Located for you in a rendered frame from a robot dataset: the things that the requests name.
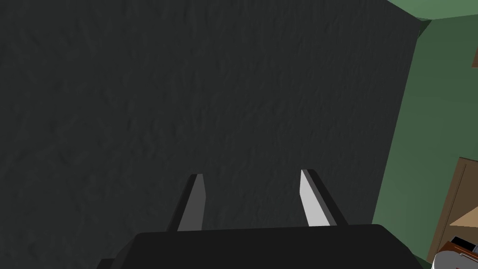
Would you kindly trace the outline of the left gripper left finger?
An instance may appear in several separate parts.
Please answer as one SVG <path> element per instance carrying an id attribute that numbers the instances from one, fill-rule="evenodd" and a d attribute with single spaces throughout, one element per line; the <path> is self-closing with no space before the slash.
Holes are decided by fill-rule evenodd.
<path id="1" fill-rule="evenodd" d="M 203 224 L 205 201 L 203 175 L 190 175 L 166 231 L 200 231 Z"/>

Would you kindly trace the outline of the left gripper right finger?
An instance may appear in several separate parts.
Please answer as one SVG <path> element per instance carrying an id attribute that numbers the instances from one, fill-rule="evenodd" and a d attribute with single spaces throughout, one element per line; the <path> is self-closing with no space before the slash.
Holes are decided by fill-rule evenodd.
<path id="1" fill-rule="evenodd" d="M 299 194 L 308 226 L 345 226 L 348 224 L 315 170 L 301 170 Z"/>

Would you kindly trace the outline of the brown wooden cabinet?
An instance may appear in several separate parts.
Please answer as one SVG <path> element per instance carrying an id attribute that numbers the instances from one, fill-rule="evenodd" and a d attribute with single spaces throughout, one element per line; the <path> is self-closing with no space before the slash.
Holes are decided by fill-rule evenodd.
<path id="1" fill-rule="evenodd" d="M 453 237 L 478 245 L 478 161 L 460 157 L 443 204 L 429 254 L 435 254 Z"/>

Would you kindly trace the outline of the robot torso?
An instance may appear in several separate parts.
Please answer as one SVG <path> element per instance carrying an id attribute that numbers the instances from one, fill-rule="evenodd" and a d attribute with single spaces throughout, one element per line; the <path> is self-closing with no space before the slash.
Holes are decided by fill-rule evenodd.
<path id="1" fill-rule="evenodd" d="M 435 254 L 431 269 L 478 269 L 478 245 L 453 237 Z"/>

